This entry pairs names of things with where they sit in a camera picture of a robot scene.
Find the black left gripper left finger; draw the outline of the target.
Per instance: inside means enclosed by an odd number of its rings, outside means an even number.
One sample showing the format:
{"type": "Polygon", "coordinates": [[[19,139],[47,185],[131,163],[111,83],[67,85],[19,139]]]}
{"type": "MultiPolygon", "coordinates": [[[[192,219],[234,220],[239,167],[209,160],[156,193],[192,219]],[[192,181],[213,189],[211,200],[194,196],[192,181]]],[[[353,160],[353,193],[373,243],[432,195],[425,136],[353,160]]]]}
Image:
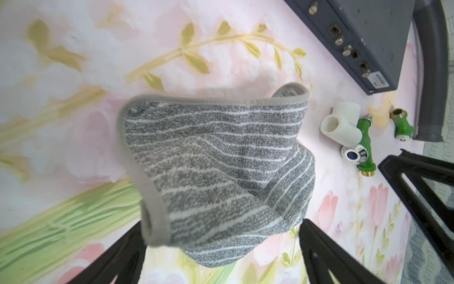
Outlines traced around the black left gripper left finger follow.
{"type": "Polygon", "coordinates": [[[137,284],[146,248],[141,234],[141,223],[138,222],[70,283],[137,284]]]}

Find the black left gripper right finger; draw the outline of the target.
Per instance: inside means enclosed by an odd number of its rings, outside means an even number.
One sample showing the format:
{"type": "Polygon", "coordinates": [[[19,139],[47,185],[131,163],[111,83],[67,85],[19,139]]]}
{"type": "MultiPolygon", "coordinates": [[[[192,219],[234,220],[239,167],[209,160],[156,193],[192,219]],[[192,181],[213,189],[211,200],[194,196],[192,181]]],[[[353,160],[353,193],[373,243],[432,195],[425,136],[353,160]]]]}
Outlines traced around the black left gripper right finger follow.
{"type": "Polygon", "coordinates": [[[311,220],[303,220],[299,229],[301,252],[311,284],[381,284],[311,220]]]}

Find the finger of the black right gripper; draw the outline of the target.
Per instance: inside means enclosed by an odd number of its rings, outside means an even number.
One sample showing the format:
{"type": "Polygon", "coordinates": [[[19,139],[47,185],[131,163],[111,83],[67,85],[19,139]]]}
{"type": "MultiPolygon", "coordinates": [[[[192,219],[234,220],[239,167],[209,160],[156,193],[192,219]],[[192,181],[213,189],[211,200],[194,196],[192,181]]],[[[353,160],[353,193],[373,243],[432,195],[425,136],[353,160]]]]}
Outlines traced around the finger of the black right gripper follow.
{"type": "Polygon", "coordinates": [[[378,169],[445,266],[453,266],[454,239],[448,236],[431,212],[434,211],[448,230],[453,232],[454,209],[437,196],[427,181],[453,186],[454,164],[403,150],[398,156],[386,157],[378,169]]]}

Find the grey striped square dishcloth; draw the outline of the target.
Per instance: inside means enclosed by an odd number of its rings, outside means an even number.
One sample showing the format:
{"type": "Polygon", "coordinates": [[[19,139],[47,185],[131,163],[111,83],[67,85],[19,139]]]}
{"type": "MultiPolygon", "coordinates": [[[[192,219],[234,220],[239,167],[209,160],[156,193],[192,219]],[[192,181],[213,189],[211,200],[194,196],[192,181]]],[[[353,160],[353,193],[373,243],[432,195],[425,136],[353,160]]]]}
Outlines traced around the grey striped square dishcloth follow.
{"type": "Polygon", "coordinates": [[[145,244],[220,267],[301,224],[315,183],[315,158],[297,141],[309,96],[289,83],[261,99],[126,103],[117,147],[141,195],[145,244]]]}

